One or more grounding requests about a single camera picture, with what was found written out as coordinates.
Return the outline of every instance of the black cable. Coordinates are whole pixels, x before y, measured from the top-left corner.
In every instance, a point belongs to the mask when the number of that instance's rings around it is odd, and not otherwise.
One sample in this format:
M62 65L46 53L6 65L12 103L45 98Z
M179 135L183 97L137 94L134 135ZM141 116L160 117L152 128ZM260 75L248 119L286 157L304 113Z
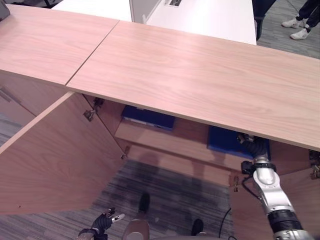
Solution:
M248 192L250 193L252 196L254 196L256 199L260 200L260 198L253 192L251 191L247 186L246 186L246 181L248 181L250 178L252 178L252 176L248 176L248 177L245 177L242 182L241 182L241 185L242 187Z
M225 213L223 219L222 219L222 222L221 222L221 225L220 225L220 230L219 230L219 238L220 238L220 235L221 235L221 230L222 230L222 226L224 224L224 221L226 219L226 216L228 215L228 213L231 211L231 207L229 208L229 210Z

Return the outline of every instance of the jeans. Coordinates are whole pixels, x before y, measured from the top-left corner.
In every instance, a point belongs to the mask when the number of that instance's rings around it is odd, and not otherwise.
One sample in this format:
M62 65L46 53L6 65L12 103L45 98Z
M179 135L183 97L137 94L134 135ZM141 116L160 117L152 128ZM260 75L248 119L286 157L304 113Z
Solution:
M297 20L308 19L306 24L313 28L320 21L320 0L307 0L299 10Z

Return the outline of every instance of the blue storage box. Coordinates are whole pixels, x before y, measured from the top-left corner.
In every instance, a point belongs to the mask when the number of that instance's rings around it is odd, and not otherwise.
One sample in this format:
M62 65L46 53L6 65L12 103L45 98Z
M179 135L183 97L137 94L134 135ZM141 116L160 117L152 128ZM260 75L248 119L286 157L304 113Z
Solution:
M238 142L238 132L222 127L210 126L207 148L252 160L252 155ZM269 140L265 139L270 160Z
M124 107L122 117L132 122L150 125L168 131L173 130L176 119L174 116L129 105Z

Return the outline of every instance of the open cabinet door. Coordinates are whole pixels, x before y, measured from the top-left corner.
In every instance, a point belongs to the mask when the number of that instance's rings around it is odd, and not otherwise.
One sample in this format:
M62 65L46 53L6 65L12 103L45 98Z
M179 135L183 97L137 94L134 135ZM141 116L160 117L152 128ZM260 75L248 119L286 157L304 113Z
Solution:
M78 93L68 92L0 147L0 214L88 208L123 151Z
M320 179L311 180L311 169L280 176L280 184L292 203L304 230L320 240ZM271 240L273 232L260 202L246 192L230 188L234 236L244 240Z

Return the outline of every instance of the black chair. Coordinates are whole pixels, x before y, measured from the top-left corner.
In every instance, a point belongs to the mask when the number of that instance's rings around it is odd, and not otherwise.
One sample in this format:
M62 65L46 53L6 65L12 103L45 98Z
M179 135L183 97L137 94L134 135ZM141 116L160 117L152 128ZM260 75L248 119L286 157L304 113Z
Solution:
M266 13L276 0L252 0L253 16L256 21L256 40L258 41L262 33L262 23Z
M45 5L43 8L45 9L52 9L55 5L58 4L58 2L55 3L56 0L53 0L53 3L51 4L48 0L44 0ZM21 6L28 6L28 7L33 7L31 5L25 4L24 2L13 2L12 4L14 5L21 5Z

